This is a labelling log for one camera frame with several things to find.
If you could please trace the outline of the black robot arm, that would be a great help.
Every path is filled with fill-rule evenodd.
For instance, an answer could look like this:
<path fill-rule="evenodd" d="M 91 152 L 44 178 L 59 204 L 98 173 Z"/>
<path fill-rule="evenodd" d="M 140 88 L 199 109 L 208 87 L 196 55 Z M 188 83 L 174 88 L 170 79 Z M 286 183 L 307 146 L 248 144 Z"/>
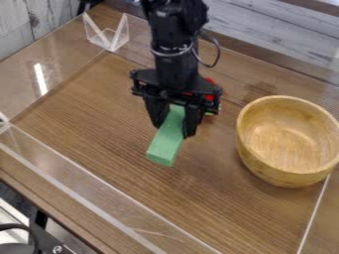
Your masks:
<path fill-rule="evenodd" d="M 199 37 L 208 23 L 204 0 L 140 0 L 150 26 L 155 67 L 130 72 L 132 94 L 144 100 L 148 116 L 160 127 L 170 106 L 184 108 L 182 133 L 196 135 L 207 113 L 220 113 L 223 89 L 200 75 Z"/>

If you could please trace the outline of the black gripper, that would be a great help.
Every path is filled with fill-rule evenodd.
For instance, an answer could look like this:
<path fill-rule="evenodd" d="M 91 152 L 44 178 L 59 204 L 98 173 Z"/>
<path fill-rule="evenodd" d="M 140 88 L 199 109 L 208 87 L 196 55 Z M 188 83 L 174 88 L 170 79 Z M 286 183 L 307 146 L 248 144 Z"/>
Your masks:
<path fill-rule="evenodd" d="M 196 135 L 204 116 L 202 107 L 183 94 L 199 76 L 198 74 L 188 84 L 180 88 L 179 86 L 166 87 L 159 81 L 155 69 L 135 69 L 130 72 L 132 94 L 144 98 L 150 119 L 156 128 L 160 128 L 166 120 L 170 112 L 170 103 L 186 106 L 183 120 L 183 135 L 186 138 Z"/>

